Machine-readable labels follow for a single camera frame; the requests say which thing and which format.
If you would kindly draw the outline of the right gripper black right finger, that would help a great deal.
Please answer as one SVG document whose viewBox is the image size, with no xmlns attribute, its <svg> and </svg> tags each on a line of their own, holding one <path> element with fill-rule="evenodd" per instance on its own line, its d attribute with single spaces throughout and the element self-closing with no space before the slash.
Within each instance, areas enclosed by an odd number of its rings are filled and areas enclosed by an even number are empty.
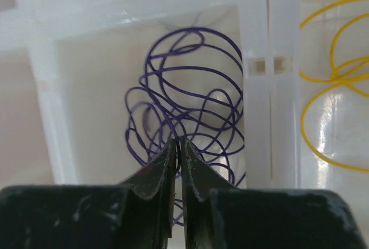
<svg viewBox="0 0 369 249">
<path fill-rule="evenodd" d="M 362 248 L 346 202 L 330 190 L 240 189 L 181 144 L 187 248 Z"/>
</svg>

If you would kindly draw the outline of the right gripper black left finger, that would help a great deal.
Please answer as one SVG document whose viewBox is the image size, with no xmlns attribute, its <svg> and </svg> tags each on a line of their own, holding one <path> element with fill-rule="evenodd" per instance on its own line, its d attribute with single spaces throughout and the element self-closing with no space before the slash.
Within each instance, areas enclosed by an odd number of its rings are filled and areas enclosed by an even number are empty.
<svg viewBox="0 0 369 249">
<path fill-rule="evenodd" d="M 2 248 L 166 248 L 176 142 L 123 182 L 22 185 L 1 191 Z"/>
</svg>

